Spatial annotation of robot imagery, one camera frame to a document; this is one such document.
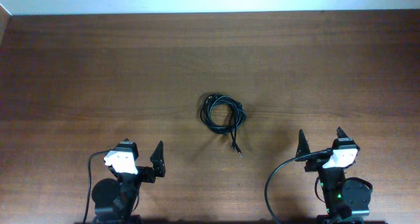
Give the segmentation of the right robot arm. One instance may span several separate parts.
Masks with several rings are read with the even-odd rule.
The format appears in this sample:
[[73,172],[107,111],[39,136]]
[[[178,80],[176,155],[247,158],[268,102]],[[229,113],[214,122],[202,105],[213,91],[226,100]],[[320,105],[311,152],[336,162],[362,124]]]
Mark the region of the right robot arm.
[[318,215],[317,223],[363,223],[369,215],[373,185],[361,178],[346,177],[345,170],[355,163],[360,147],[342,128],[330,148],[311,152],[303,130],[299,131],[296,161],[304,162],[306,172],[318,174],[325,215]]

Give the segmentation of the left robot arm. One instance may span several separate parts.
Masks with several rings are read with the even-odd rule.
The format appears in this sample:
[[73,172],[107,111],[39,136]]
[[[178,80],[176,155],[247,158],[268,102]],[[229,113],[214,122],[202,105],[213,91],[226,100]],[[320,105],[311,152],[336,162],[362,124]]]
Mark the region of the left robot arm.
[[94,202],[93,223],[142,223],[140,215],[133,212],[140,201],[143,183],[155,183],[165,176],[164,144],[160,141],[150,157],[151,167],[136,165],[138,148],[134,141],[125,139],[110,150],[96,152],[89,157],[104,155],[104,165],[115,176],[90,185],[87,201]]

